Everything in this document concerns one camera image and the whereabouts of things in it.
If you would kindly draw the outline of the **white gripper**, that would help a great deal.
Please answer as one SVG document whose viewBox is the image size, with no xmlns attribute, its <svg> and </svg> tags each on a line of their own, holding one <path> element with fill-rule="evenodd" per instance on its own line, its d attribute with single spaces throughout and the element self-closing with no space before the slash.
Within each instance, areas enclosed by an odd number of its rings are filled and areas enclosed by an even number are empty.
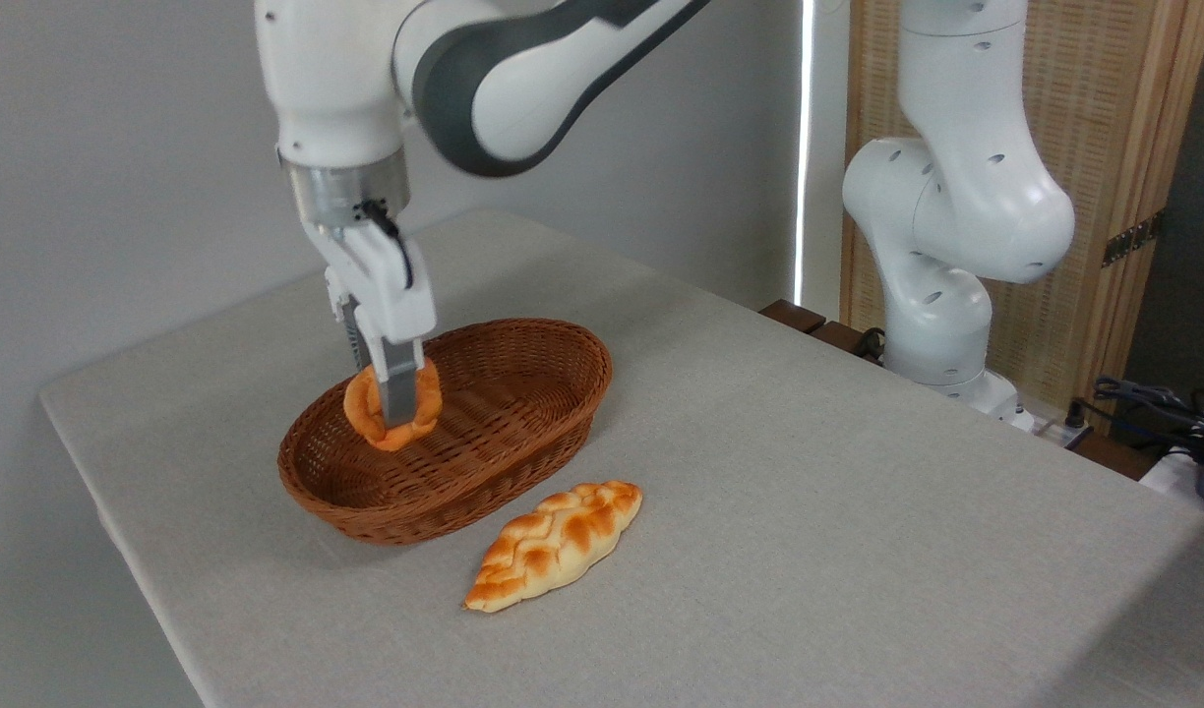
<svg viewBox="0 0 1204 708">
<path fill-rule="evenodd" d="M 346 328 L 358 371 L 372 366 L 365 336 L 378 336 L 374 373 L 383 425 L 407 425 L 417 417 L 417 374 L 425 364 L 421 337 L 439 321 L 421 248 L 373 220 L 350 228 L 303 222 L 301 228 L 327 262 L 331 308 Z"/>
</svg>

